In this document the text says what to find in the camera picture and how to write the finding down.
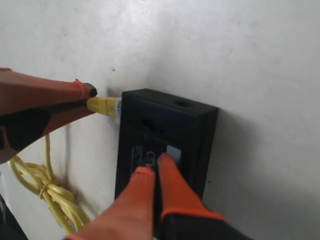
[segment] wall outlet box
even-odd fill
[[[150,89],[123,92],[115,198],[129,183],[141,160],[156,160],[165,152],[175,159],[186,182],[202,197],[218,110],[215,106]],[[155,221],[162,210],[158,185]]]

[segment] black box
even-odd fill
[[[202,197],[218,108],[170,94],[140,89],[122,94],[115,197],[144,158],[168,152],[190,187]],[[156,186],[154,220],[161,213]]]

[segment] sticker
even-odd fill
[[[175,162],[178,164],[181,159],[181,150],[178,148],[175,148],[173,146],[167,145],[166,146],[166,153],[169,154]]]

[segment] white wall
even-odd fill
[[[148,87],[220,107],[205,203],[255,239],[318,239],[319,7],[317,0],[2,0],[0,66],[79,78],[102,96]],[[99,115],[53,135],[55,171],[93,215],[113,199],[117,137]],[[42,146],[22,156],[41,162]]]

